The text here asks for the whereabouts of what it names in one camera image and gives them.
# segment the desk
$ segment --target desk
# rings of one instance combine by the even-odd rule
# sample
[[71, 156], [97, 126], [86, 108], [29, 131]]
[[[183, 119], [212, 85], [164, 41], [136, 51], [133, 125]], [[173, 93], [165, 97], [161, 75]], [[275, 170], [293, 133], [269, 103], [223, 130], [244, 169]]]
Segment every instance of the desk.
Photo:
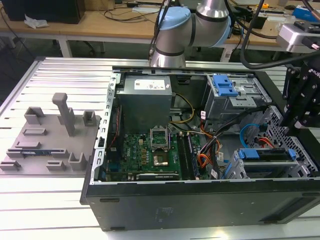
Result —
[[[278, 7], [277, 0], [266, 0], [270, 7]], [[288, 1], [288, 5], [302, 4], [300, 1]], [[311, 5], [320, 9], [320, 3], [312, 2]], [[115, 14], [127, 12], [127, 9], [117, 9], [113, 11]], [[131, 18], [139, 16], [139, 13], [129, 12], [118, 18]], [[28, 27], [22, 21], [10, 21], [5, 16], [8, 24], [21, 38], [36, 38], [36, 39], [52, 39], [58, 40], [62, 55], [64, 57], [72, 57], [70, 50], [69, 40], [76, 41], [96, 41], [96, 42], [117, 42], [117, 43], [139, 43], [149, 44], [154, 33], [154, 24], [150, 21], [143, 21], [139, 23], [123, 23], [110, 19], [106, 19], [98, 11], [86, 11], [85, 16], [79, 24], [64, 24], [49, 22], [49, 27], [33, 29]], [[156, 14], [147, 16], [151, 21], [155, 21]], [[275, 29], [276, 22], [266, 21], [263, 29], [256, 30], [259, 33], [276, 36], [277, 30]], [[14, 37], [12, 32], [9, 31], [4, 21], [0, 20], [0, 36]], [[220, 46], [224, 48], [221, 60], [228, 62], [232, 50], [239, 42], [239, 36], [232, 36], [225, 44]], [[257, 37], [253, 34], [250, 35], [250, 45], [248, 49], [265, 50], [265, 51], [284, 51], [275, 40], [264, 39]]]
[[[146, 60], [46, 58], [35, 61], [0, 107], [0, 159], [26, 122], [24, 113], [41, 106], [58, 114], [55, 92], [68, 94], [74, 114], [102, 112], [112, 66], [148, 66]], [[187, 67], [243, 70], [241, 63], [186, 62]], [[282, 90], [283, 66], [266, 70]], [[320, 138], [320, 132], [313, 131]], [[105, 233], [89, 208], [80, 205], [83, 177], [0, 177], [1, 240], [318, 240], [320, 206], [284, 225], [229, 226]]]

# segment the black cable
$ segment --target black cable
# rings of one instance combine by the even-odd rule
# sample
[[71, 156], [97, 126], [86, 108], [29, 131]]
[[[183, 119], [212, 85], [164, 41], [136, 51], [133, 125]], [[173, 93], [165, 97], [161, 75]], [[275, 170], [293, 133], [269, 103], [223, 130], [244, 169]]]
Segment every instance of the black cable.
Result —
[[[228, 0], [224, 0], [224, 3], [225, 3], [226, 8], [227, 8], [228, 11], [229, 11], [229, 14], [231, 15], [231, 17], [234, 18], [234, 20], [235, 20], [241, 27], [243, 27], [245, 30], [248, 31], [249, 28], [248, 28], [246, 25], [244, 25], [244, 24], [238, 19], [238, 17], [232, 12]], [[277, 38], [277, 36], [268, 36], [268, 35], [264, 35], [264, 34], [261, 34], [261, 33], [255, 32], [255, 31], [251, 31], [251, 33], [252, 33], [253, 35], [256, 35], [256, 36], [258, 36], [258, 37], [260, 37], [260, 38], [264, 38], [264, 39], [276, 39], [276, 38]]]
[[20, 37], [18, 37], [18, 35], [13, 31], [13, 29], [9, 26], [9, 24], [7, 23], [2, 10], [4, 10], [4, 7], [1, 7], [0, 9], [0, 14], [1, 17], [5, 23], [5, 25], [8, 27], [8, 29], [15, 35], [15, 37], [21, 42], [21, 44], [24, 46], [24, 48], [26, 49], [26, 51], [32, 56], [33, 59], [35, 59], [36, 57], [33, 55], [33, 53], [29, 50], [29, 48], [27, 48], [27, 46], [24, 44], [24, 42], [20, 39]]
[[[166, 0], [163, 0], [162, 3], [161, 3], [161, 6], [163, 7], [163, 5], [165, 4], [165, 1]], [[161, 20], [159, 21], [159, 18], [160, 18], [160, 12], [162, 10], [162, 8], [160, 8], [159, 12], [158, 12], [158, 16], [156, 17], [156, 22], [155, 24], [157, 25], [156, 26], [156, 29], [154, 31], [154, 34], [153, 34], [153, 37], [151, 39], [151, 42], [150, 42], [150, 45], [149, 45], [149, 51], [148, 51], [148, 59], [150, 59], [150, 52], [152, 50], [152, 48], [154, 47], [156, 41], [157, 41], [157, 37], [158, 37], [158, 34], [160, 32], [160, 27], [161, 27], [161, 24], [162, 22], [164, 21], [165, 19], [165, 16], [167, 14], [167, 11], [170, 7], [170, 4], [171, 4], [171, 0], [168, 0], [168, 3], [167, 5], [164, 7], [164, 10], [163, 10], [163, 13], [162, 13], [162, 16], [161, 16]]]
[[[180, 115], [180, 121], [184, 121], [182, 115]], [[193, 129], [189, 126], [188, 123], [184, 122], [184, 123], [182, 123], [182, 124], [185, 125], [186, 128], [189, 129], [189, 131], [193, 131]]]
[[220, 179], [220, 170], [219, 170], [219, 165], [217, 163], [217, 157], [216, 157], [216, 142], [212, 144], [212, 147], [210, 148], [210, 158], [212, 161], [212, 170], [217, 173], [217, 177], [214, 177], [212, 175], [213, 171], [210, 173], [210, 178], [211, 179]]
[[278, 60], [278, 61], [273, 61], [273, 62], [268, 62], [268, 63], [262, 63], [262, 64], [250, 64], [247, 62], [246, 57], [245, 57], [245, 50], [246, 50], [246, 45], [249, 40], [250, 33], [252, 31], [252, 28], [254, 26], [254, 23], [256, 19], [258, 18], [259, 12], [262, 8], [262, 5], [264, 4], [264, 0], [260, 0], [260, 3], [256, 9], [256, 12], [250, 22], [249, 28], [247, 30], [247, 33], [245, 35], [245, 38], [243, 40], [242, 46], [241, 46], [241, 52], [240, 52], [240, 61], [241, 63], [248, 69], [253, 69], [253, 70], [258, 70], [258, 69], [267, 69], [267, 68], [273, 68], [273, 67], [278, 67], [281, 65], [286, 65], [286, 64], [291, 64], [292, 62], [296, 61], [301, 61], [313, 57], [318, 57], [320, 55], [320, 50], [314, 51], [312, 53], [308, 53], [302, 56], [296, 56], [296, 57], [291, 57], [288, 59], [283, 59], [283, 60]]
[[235, 52], [235, 51], [237, 50], [237, 48], [239, 47], [239, 45], [240, 45], [240, 43], [241, 43], [241, 40], [242, 40], [242, 34], [240, 33], [240, 40], [239, 40], [238, 44], [236, 45], [236, 47], [232, 50], [230, 57], [232, 56], [232, 54], [234, 54], [234, 52]]
[[253, 114], [256, 112], [261, 112], [261, 111], [265, 111], [267, 108], [269, 108], [269, 106], [274, 105], [273, 103], [268, 103], [266, 105], [262, 105], [262, 106], [258, 106], [255, 108], [249, 108], [243, 112], [241, 112], [240, 114], [236, 115], [235, 117], [233, 117], [232, 119], [230, 119], [229, 121], [225, 122], [213, 135], [213, 137], [209, 140], [209, 142], [206, 144], [205, 148], [201, 151], [201, 153], [206, 153], [210, 147], [216, 142], [216, 139], [219, 135], [221, 135], [223, 132], [227, 131], [229, 128], [231, 128], [233, 125], [235, 124], [239, 124], [241, 122], [241, 120], [249, 115], [249, 114]]
[[108, 13], [108, 11], [105, 11], [103, 15], [107, 19], [114, 20], [114, 21], [120, 21], [120, 22], [127, 22], [127, 21], [137, 20], [137, 19], [139, 19], [141, 17], [147, 16], [147, 15], [150, 15], [150, 14], [156, 14], [157, 12], [149, 12], [149, 13], [146, 13], [146, 14], [141, 14], [140, 16], [134, 16], [134, 17], [127, 18], [127, 19], [116, 19], [116, 18], [113, 18], [113, 17], [106, 16], [106, 13]]
[[301, 0], [305, 7], [311, 12], [311, 14], [320, 21], [320, 13], [317, 10], [314, 10], [314, 8], [310, 5], [310, 3], [307, 0]]

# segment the tool on desk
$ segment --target tool on desk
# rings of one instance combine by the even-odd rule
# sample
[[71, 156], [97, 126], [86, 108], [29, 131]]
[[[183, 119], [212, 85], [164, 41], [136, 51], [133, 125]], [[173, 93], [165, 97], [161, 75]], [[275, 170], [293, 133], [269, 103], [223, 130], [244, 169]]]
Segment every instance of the tool on desk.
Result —
[[231, 2], [242, 6], [256, 6], [259, 0], [231, 0]]

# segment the green circuit board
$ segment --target green circuit board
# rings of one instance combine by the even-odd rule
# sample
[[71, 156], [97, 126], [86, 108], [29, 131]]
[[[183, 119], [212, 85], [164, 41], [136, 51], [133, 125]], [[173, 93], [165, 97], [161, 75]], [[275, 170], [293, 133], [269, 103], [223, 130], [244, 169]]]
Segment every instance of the green circuit board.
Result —
[[[169, 136], [169, 149], [151, 148], [150, 134], [126, 134], [123, 141], [121, 161], [109, 162], [106, 165], [108, 182], [133, 181], [137, 174], [175, 174], [182, 180], [182, 169], [179, 160], [177, 134]], [[154, 134], [154, 144], [165, 144], [165, 134]], [[194, 153], [200, 150], [200, 138], [196, 134], [190, 135], [191, 148]]]
[[[155, 135], [154, 143], [164, 143], [164, 137]], [[167, 165], [156, 165], [155, 157], [167, 163]], [[177, 138], [175, 134], [170, 135], [170, 149], [151, 150], [151, 139], [149, 134], [126, 134], [123, 144], [123, 159], [121, 172], [170, 172], [180, 174], [180, 164], [178, 157]]]

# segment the wire bundle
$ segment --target wire bundle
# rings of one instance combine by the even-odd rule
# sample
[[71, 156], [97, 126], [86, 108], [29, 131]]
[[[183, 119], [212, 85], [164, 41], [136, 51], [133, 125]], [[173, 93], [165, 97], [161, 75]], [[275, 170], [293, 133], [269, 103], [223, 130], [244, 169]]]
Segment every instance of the wire bundle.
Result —
[[264, 137], [264, 136], [256, 136], [256, 138], [258, 139], [258, 141], [264, 142], [267, 145], [269, 145], [272, 149], [275, 148], [275, 145], [272, 144], [272, 142], [269, 140], [269, 138]]

